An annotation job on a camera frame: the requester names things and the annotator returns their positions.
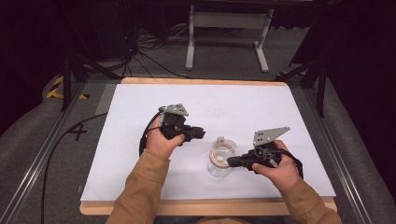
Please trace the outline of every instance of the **hand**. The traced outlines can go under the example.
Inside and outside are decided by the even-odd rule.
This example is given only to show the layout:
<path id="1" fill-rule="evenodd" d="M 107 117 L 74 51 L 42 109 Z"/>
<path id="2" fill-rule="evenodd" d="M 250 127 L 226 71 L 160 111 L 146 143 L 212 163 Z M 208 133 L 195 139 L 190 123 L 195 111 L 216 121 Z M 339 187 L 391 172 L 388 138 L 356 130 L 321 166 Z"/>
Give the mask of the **hand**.
<path id="1" fill-rule="evenodd" d="M 160 117 L 161 116 L 158 116 L 151 124 L 150 131 L 148 132 L 146 149 L 161 157 L 169 159 L 175 147 L 183 143 L 184 134 L 175 136 L 171 140 L 166 139 L 161 133 L 160 128 L 158 128 Z"/>
<path id="2" fill-rule="evenodd" d="M 288 150 L 280 140 L 274 140 L 277 148 Z M 253 164 L 253 170 L 268 177 L 279 190 L 289 189 L 300 179 L 294 160 L 286 155 L 281 155 L 281 162 L 276 168 Z"/>

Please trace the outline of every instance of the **tan jacket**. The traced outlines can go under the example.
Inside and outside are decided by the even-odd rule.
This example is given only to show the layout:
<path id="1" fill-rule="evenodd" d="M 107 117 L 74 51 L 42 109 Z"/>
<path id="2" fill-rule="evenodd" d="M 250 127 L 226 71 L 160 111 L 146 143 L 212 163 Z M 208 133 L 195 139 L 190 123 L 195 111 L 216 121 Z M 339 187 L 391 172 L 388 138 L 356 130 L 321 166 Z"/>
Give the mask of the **tan jacket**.
<path id="1" fill-rule="evenodd" d="M 153 223 L 169 162 L 145 150 L 129 174 L 106 224 Z M 341 223 L 338 214 L 325 207 L 318 194 L 303 180 L 280 193 L 297 223 Z"/>

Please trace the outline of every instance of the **wooden table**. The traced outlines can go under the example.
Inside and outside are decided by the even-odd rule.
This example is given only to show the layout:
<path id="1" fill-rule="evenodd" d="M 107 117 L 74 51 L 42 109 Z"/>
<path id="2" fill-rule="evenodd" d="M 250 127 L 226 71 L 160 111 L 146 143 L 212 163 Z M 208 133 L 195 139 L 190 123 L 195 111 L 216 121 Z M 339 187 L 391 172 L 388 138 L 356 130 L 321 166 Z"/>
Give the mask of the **wooden table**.
<path id="1" fill-rule="evenodd" d="M 180 85 L 257 85 L 286 86 L 283 82 L 261 82 L 242 80 L 178 79 L 127 77 L 121 84 L 180 84 Z M 333 197 L 322 197 L 325 205 L 337 210 Z M 84 215 L 110 215 L 114 202 L 82 202 L 80 211 Z M 232 199 L 232 200 L 162 200 L 159 216 L 288 216 L 290 213 L 283 199 Z"/>

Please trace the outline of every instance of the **white paper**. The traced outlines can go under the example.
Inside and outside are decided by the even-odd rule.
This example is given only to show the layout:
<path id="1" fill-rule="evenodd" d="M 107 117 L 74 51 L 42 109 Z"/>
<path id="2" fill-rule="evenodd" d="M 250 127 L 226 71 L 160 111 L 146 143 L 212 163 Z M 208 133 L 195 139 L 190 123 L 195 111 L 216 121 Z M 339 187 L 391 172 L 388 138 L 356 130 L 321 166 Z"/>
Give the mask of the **white paper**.
<path id="1" fill-rule="evenodd" d="M 280 198 L 266 177 L 233 168 L 225 177 L 207 171 L 208 155 L 219 136 L 237 144 L 238 155 L 253 149 L 255 131 L 289 126 L 279 137 L 304 165 L 304 180 L 320 196 L 335 196 L 312 139 L 287 86 L 156 85 L 117 86 L 102 131 L 83 202 L 114 201 L 138 160 L 142 132 L 158 108 L 183 104 L 185 124 L 206 131 L 171 156 L 163 200 Z"/>

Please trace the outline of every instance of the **clear glass cup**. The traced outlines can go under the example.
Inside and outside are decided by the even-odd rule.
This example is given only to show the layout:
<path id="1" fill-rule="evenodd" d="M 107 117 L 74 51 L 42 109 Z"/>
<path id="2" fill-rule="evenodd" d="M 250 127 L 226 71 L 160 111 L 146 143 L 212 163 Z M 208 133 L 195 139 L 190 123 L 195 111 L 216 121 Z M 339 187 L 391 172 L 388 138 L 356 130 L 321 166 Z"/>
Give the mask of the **clear glass cup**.
<path id="1" fill-rule="evenodd" d="M 236 156 L 236 143 L 219 137 L 212 144 L 212 149 L 209 152 L 209 162 L 207 163 L 207 170 L 210 174 L 216 177 L 224 177 L 231 172 L 227 159 Z"/>

